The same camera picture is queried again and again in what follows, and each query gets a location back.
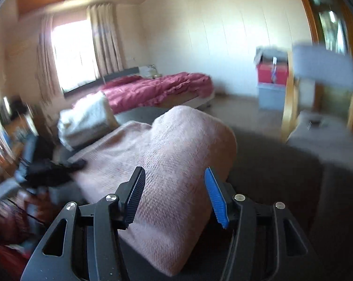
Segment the wooden wardrobe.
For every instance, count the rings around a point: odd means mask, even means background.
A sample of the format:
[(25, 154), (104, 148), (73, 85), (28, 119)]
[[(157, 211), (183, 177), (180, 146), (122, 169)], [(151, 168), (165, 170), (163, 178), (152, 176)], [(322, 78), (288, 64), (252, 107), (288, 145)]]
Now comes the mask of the wooden wardrobe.
[(301, 0), (312, 44), (297, 47), (301, 78), (315, 81), (314, 105), (323, 100), (327, 87), (353, 93), (353, 15), (341, 0)]

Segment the folded white knit garment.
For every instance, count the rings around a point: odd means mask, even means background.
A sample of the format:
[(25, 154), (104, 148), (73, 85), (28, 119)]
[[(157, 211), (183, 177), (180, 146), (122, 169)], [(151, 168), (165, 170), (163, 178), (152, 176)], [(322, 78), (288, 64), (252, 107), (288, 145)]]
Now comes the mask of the folded white knit garment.
[(101, 91), (78, 100), (74, 107), (59, 113), (58, 138), (68, 150), (98, 140), (117, 129), (119, 124)]

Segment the beige window curtain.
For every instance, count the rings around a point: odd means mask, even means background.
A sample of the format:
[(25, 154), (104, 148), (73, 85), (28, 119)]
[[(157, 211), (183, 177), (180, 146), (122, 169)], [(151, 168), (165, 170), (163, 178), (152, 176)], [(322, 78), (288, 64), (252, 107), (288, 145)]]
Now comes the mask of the beige window curtain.
[(98, 72), (105, 77), (123, 68), (117, 30), (114, 19), (114, 5), (94, 4), (87, 7), (87, 18), (91, 23), (92, 38)]

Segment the bed with red blanket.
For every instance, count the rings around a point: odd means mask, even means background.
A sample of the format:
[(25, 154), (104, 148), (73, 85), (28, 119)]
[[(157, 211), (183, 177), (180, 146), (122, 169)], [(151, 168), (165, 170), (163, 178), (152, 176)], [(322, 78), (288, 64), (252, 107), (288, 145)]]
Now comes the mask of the bed with red blanket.
[(112, 79), (77, 100), (73, 107), (93, 99), (97, 93), (103, 93), (114, 114), (120, 114), (138, 107), (156, 107), (175, 96), (186, 93), (194, 97), (208, 98), (215, 89), (211, 77), (202, 73), (180, 72), (149, 79), (140, 75), (125, 75)]

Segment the pink knitted sweater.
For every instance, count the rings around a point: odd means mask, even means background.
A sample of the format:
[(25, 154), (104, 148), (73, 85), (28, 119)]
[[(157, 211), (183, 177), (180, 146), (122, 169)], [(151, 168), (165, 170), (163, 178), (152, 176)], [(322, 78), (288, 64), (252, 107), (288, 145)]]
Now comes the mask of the pink knitted sweater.
[(95, 203), (145, 170), (145, 188), (129, 228), (120, 238), (156, 270), (175, 276), (186, 264), (211, 215), (204, 172), (226, 180), (237, 155), (233, 130), (219, 119), (177, 106), (153, 123), (129, 121), (77, 152), (87, 164), (73, 175)]

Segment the grey plastic storage bin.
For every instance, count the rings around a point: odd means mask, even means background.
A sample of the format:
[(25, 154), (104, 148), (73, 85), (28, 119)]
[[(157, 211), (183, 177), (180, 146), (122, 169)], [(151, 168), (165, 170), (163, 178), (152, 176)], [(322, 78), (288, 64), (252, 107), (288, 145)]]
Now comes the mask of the grey plastic storage bin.
[(283, 111), (286, 87), (280, 84), (260, 83), (258, 85), (259, 108)]

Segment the smartphone on chair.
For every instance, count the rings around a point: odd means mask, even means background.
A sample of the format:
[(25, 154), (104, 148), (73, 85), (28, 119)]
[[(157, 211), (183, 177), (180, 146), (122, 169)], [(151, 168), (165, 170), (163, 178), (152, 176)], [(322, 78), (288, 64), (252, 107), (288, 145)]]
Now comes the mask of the smartphone on chair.
[(320, 128), (323, 125), (323, 118), (321, 116), (319, 117), (311, 117), (308, 120), (308, 125), (307, 125), (307, 129), (317, 129)]

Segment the red storage box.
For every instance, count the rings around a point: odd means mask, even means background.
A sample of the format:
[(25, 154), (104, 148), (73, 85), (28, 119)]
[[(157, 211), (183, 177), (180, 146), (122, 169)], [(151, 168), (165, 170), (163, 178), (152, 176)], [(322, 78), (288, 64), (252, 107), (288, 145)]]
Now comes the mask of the red storage box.
[(287, 65), (260, 63), (256, 69), (259, 83), (286, 85), (289, 73)]

